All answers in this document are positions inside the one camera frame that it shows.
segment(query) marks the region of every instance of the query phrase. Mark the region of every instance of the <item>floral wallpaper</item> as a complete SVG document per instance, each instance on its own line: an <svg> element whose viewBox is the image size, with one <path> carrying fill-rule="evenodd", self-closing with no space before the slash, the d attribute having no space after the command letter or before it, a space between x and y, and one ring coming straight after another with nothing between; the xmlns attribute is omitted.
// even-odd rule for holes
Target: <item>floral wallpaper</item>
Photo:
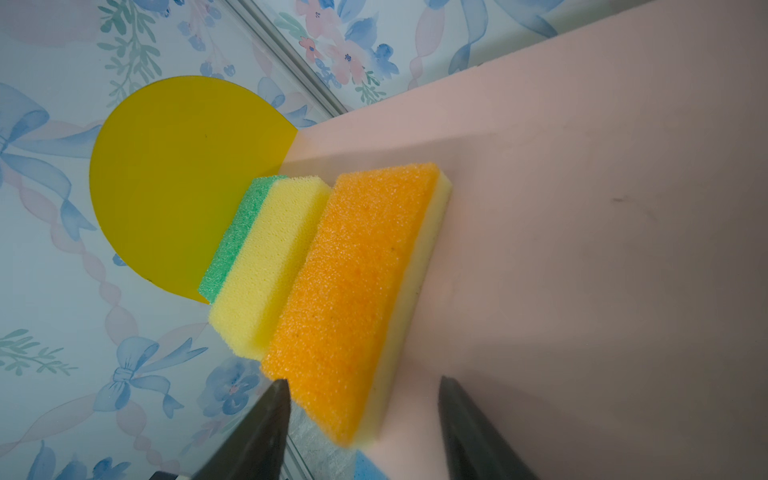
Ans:
<svg viewBox="0 0 768 480"><path fill-rule="evenodd" d="M347 109L647 0L253 0Z"/></svg>
<svg viewBox="0 0 768 480"><path fill-rule="evenodd" d="M128 95L176 75L238 83L299 128L328 117L219 0L0 2L0 65L0 476L191 475L269 382L208 306L112 250L88 189L95 139ZM354 454L339 458L351 480Z"/></svg>

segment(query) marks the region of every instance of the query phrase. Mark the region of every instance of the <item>yellow semicircle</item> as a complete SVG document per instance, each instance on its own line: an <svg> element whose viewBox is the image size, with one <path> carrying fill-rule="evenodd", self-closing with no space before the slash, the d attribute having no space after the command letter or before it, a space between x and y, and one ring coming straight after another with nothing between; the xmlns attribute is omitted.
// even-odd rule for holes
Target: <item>yellow semicircle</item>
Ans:
<svg viewBox="0 0 768 480"><path fill-rule="evenodd" d="M104 235L136 273L177 295L197 292L252 179L277 174L296 128L228 81L175 77L112 112L91 156L91 199Z"/></svg>

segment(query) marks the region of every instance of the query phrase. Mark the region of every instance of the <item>pink board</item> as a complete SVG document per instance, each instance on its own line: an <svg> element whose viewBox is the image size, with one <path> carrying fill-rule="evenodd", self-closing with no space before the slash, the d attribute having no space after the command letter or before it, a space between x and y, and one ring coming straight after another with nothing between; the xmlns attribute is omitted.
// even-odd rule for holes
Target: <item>pink board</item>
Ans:
<svg viewBox="0 0 768 480"><path fill-rule="evenodd" d="M381 438L447 478L455 376L542 478L765 478L768 10L657 0L300 132L282 174L454 193Z"/></svg>

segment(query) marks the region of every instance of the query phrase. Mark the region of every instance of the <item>orange scouring layer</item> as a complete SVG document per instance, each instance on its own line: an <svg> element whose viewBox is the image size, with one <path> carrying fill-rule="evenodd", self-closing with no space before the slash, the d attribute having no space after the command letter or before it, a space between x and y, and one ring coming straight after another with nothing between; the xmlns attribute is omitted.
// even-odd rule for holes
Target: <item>orange scouring layer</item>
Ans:
<svg viewBox="0 0 768 480"><path fill-rule="evenodd" d="M337 445L358 443L369 394L377 390L372 386L381 382L379 361L392 357L382 354L390 317L393 309L401 310L396 303L402 302L403 277L442 179L434 164L338 178L262 362L269 378L288 379L291 396ZM449 192L447 179L445 184ZM435 235L448 194L430 208L439 211ZM411 288L410 304L420 282ZM406 329L410 312L404 315ZM390 383L381 385L388 390Z"/></svg>

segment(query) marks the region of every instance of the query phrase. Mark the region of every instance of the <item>sponge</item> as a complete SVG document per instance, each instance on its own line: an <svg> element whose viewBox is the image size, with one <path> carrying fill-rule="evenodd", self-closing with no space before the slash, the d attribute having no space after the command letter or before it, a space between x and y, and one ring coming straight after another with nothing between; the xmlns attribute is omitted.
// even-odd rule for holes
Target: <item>sponge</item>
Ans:
<svg viewBox="0 0 768 480"><path fill-rule="evenodd" d="M336 181L262 371L337 445L376 437L451 189L434 164Z"/></svg>
<svg viewBox="0 0 768 480"><path fill-rule="evenodd" d="M318 177L272 183L208 317L236 355L262 359L330 192Z"/></svg>
<svg viewBox="0 0 768 480"><path fill-rule="evenodd" d="M232 264L235 262L240 248L243 247L253 221L259 215L266 195L270 192L272 184L281 178L286 178L286 176L257 178L251 182L250 188L243 195L235 218L227 231L224 232L224 238L219 243L214 259L211 260L210 266L197 288L200 295L204 296L208 302L213 303L216 300L216 296L224 285L224 280L227 279L227 275L232 270Z"/></svg>

